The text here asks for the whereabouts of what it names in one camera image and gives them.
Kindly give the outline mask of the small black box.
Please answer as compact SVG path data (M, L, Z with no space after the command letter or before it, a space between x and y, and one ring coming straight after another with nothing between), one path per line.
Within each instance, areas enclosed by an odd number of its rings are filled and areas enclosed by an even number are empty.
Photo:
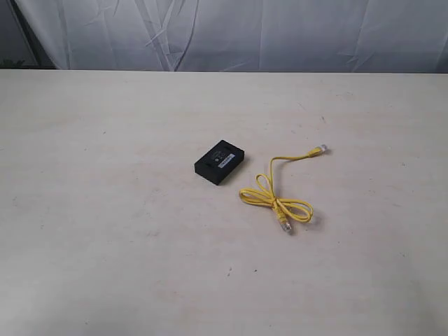
M219 186L244 161L245 152L220 140L194 164L195 173Z

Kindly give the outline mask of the grey backdrop curtain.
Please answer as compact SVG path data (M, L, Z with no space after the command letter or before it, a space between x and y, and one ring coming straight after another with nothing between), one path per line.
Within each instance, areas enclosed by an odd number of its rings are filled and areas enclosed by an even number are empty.
M446 1L2 1L1 65L447 71Z

